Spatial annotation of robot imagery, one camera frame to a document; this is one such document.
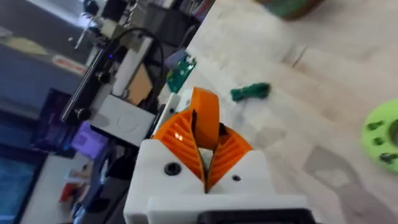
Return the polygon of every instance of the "red object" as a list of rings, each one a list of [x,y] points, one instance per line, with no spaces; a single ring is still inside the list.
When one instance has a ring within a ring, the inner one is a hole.
[[[70,196],[72,196],[72,192],[78,188],[77,184],[65,184],[63,186],[62,194],[59,202],[66,202]]]

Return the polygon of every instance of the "black screw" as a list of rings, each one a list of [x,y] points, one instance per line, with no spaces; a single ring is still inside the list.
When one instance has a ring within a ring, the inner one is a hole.
[[[164,167],[164,173],[169,176],[179,175],[179,173],[181,173],[181,165],[176,162],[166,164]]]
[[[384,140],[382,138],[375,138],[373,139],[373,143],[377,146],[381,146],[382,144],[384,144]]]
[[[100,72],[97,74],[98,81],[102,84],[107,84],[111,81],[111,74],[109,72]]]
[[[394,159],[398,159],[398,154],[382,153],[380,154],[379,159],[385,163],[392,164]]]
[[[77,119],[86,121],[91,117],[91,111],[88,108],[81,108],[75,110]]]
[[[235,181],[241,181],[241,177],[238,176],[238,175],[233,175],[232,179],[235,180]]]

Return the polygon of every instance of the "cable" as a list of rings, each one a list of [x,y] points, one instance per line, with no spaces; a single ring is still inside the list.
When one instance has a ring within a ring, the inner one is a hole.
[[[105,53],[109,52],[112,49],[112,46],[115,43],[119,43],[119,41],[126,35],[129,34],[131,32],[141,32],[142,34],[150,37],[153,39],[153,41],[155,42],[156,46],[158,46],[159,50],[160,50],[160,75],[152,89],[152,95],[149,98],[149,101],[146,102],[146,104],[144,105],[144,109],[148,110],[150,105],[153,104],[153,102],[156,99],[156,96],[159,94],[160,92],[160,88],[161,88],[161,83],[162,80],[166,78],[166,74],[164,72],[164,51],[163,51],[163,47],[162,47],[162,43],[161,41],[155,36],[155,34],[153,34],[151,31],[145,29],[145,28],[141,28],[141,27],[134,27],[134,28],[130,28],[128,30],[125,30],[124,32],[122,32],[121,34],[119,34],[115,39],[113,39],[107,49],[105,50]],[[104,54],[104,57],[109,57],[110,54]]]

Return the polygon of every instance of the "green 3d printed part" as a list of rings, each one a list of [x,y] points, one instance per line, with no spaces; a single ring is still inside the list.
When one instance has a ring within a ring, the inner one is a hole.
[[[384,103],[366,118],[362,144],[372,160],[398,173],[398,99]]]
[[[196,64],[195,58],[187,55],[178,63],[175,69],[169,71],[166,81],[172,93],[178,93]]]

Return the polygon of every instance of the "table surface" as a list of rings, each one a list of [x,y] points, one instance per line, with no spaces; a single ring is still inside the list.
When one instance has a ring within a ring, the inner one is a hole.
[[[397,20],[395,0],[326,0],[295,22],[217,0],[183,89],[218,94],[221,122],[265,153],[277,192],[305,194],[323,223],[398,223],[398,178],[360,143],[366,116],[398,96]],[[269,99],[231,101],[256,82],[272,84]]]

